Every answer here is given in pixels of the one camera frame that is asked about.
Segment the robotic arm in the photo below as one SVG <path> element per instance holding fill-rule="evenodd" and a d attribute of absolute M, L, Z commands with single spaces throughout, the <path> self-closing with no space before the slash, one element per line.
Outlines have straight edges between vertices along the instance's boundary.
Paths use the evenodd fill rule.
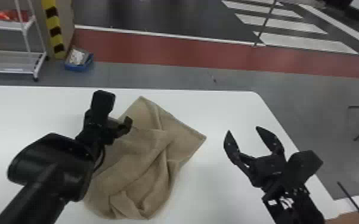
<path fill-rule="evenodd" d="M 94 92 L 75 139 L 49 133 L 14 158 L 8 179 L 24 187 L 0 214 L 0 224 L 54 223 L 69 201 L 83 199 L 103 163 L 104 146 L 131 129 L 129 117 L 122 124 L 108 119 L 114 100 L 114 94 Z"/>
<path fill-rule="evenodd" d="M 311 150 L 294 153 L 286 161 L 283 145 L 275 134 L 262 127 L 256 127 L 256 131 L 271 155 L 255 158 L 241 153 L 230 131 L 225 137 L 224 149 L 251 184 L 265 192 L 262 201 L 275 223 L 324 224 L 323 215 L 304 185 L 323 162 Z"/>

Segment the red floor stripe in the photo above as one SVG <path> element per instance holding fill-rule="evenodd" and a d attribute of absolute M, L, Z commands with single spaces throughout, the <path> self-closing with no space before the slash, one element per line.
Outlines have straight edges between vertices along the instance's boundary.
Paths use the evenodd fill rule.
<path fill-rule="evenodd" d="M 359 77 L 359 56 L 76 29 L 96 61 Z"/>

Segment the cloth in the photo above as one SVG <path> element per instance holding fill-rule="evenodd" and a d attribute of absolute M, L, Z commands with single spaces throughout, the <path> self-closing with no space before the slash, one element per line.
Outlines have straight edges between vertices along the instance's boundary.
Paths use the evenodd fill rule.
<path fill-rule="evenodd" d="M 119 118 L 131 131 L 106 146 L 85 205 L 106 219 L 150 219 L 168 199 L 176 174 L 206 137 L 139 97 Z"/>

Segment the metal pole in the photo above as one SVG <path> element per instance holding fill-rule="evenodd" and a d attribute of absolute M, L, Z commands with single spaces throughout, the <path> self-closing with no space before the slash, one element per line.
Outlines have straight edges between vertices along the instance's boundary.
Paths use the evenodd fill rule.
<path fill-rule="evenodd" d="M 355 206 L 355 208 L 358 210 L 359 212 L 359 206 L 358 204 L 356 204 L 355 200 L 350 196 L 350 194 L 348 193 L 348 191 L 346 191 L 346 189 L 342 186 L 342 184 L 337 181 L 338 186 L 341 188 L 341 190 L 343 191 L 343 193 L 349 198 L 349 200 L 351 200 L 352 204 Z"/>
<path fill-rule="evenodd" d="M 29 4 L 30 11 L 32 12 L 32 16 L 35 17 L 34 22 L 35 22 L 36 29 L 38 30 L 38 36 L 39 36 L 39 39 L 41 40 L 43 52 L 46 53 L 45 42 L 43 41 L 41 28 L 39 27 L 39 23 L 38 23 L 38 18 L 35 16 L 35 10 L 33 9 L 32 0 L 27 0 L 27 1 L 28 1 L 28 4 Z"/>
<path fill-rule="evenodd" d="M 276 5 L 276 3 L 277 3 L 277 0 L 273 0 L 273 4 L 271 5 L 270 10 L 269 10 L 269 12 L 268 12 L 268 14 L 266 16 L 266 19 L 264 20 L 264 23 L 263 23 L 262 27 L 260 28 L 260 32 L 258 34 L 258 39 L 255 41 L 253 46 L 257 46 L 258 41 L 259 41 L 260 37 L 262 36 L 262 33 L 263 33 L 264 29 L 266 28 L 267 21 L 270 18 L 271 13 L 273 12 L 273 9 L 274 9 L 274 6 Z"/>
<path fill-rule="evenodd" d="M 29 46 L 29 42 L 28 42 L 28 38 L 27 38 L 27 32 L 25 31 L 24 22 L 22 20 L 20 3 L 18 2 L 18 0 L 14 0 L 14 2 L 16 3 L 18 19 L 20 20 L 20 24 L 21 24 L 21 32 L 22 32 L 22 36 L 24 37 L 26 51 L 28 52 L 29 64 L 35 64 L 32 62 L 33 58 L 31 56 L 31 52 L 30 52 L 30 46 Z"/>

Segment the white table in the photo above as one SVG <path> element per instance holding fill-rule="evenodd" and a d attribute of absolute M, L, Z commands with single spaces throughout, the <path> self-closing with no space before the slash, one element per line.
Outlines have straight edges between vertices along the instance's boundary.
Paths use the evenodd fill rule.
<path fill-rule="evenodd" d="M 7 180 L 7 167 L 25 146 L 57 132 L 74 137 L 89 108 L 90 88 L 0 86 L 0 212 L 21 189 Z M 116 94 L 112 117 L 121 115 L 140 95 L 156 102 L 184 123 L 205 134 L 206 142 L 182 168 L 166 206 L 152 220 L 104 220 L 82 203 L 69 203 L 57 223 L 274 223 L 261 201 L 263 192 L 225 155 L 231 130 L 241 150 L 269 154 L 255 131 L 259 125 L 275 133 L 286 155 L 297 148 L 261 97 L 253 92 L 105 89 Z M 339 215 L 336 204 L 316 176 L 307 182 L 311 198 L 326 219 Z"/>

